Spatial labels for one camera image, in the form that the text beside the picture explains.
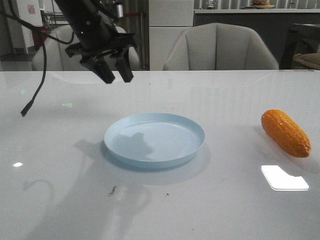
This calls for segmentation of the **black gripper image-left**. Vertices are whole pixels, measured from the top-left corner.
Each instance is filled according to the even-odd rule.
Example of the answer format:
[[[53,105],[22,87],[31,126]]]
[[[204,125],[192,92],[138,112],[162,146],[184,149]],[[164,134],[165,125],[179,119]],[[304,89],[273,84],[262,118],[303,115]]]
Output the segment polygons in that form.
[[[115,76],[105,61],[105,56],[109,56],[115,59],[115,67],[123,81],[132,81],[129,48],[136,45],[133,34],[119,33],[113,21],[104,20],[97,9],[66,9],[64,16],[79,40],[66,48],[69,57],[81,55],[83,67],[104,83],[111,84]]]

